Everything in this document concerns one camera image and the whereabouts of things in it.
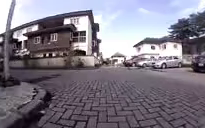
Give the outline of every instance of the pole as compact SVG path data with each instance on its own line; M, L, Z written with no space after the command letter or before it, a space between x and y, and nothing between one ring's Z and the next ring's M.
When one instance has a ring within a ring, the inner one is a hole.
M9 47L8 46L9 46L9 40L10 40L11 22L12 22L15 6L16 6L16 0L12 0L11 5L10 5L10 9L9 9L7 24L6 24L6 33L5 33L5 42L4 42L4 77L5 77L5 80L8 80L10 77L10 73L9 73Z

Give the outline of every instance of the silver car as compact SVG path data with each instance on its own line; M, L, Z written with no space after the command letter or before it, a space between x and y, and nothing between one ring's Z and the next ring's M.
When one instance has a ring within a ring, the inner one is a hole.
M153 63L154 68L172 68L172 67L182 67L182 60L176 56L162 57L159 58L155 63Z
M153 63L156 61L156 59L147 59L144 58L137 62L138 67L152 67Z

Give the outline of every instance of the car wheel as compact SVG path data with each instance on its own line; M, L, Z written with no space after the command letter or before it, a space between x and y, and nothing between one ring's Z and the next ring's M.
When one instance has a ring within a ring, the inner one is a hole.
M178 63L178 68L181 68L182 67L182 63Z
M166 68L167 68L167 64L163 63L163 64L161 65L161 68L162 68L162 69L166 69Z
M146 64L143 64L143 65L142 65L143 68L145 68L146 66L147 66Z

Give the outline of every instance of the blue sky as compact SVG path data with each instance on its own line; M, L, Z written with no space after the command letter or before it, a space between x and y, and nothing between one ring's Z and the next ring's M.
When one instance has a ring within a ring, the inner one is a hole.
M0 33L5 30L11 0L0 8ZM205 9L205 0L17 0L12 26L65 12L92 9L100 23L105 57L115 52L136 54L133 45L145 37L162 37L177 19Z

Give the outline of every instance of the sidewalk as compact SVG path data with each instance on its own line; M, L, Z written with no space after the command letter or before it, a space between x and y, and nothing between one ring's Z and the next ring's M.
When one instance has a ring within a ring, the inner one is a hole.
M35 95L34 87L28 83L7 88L0 87L0 122L29 103Z

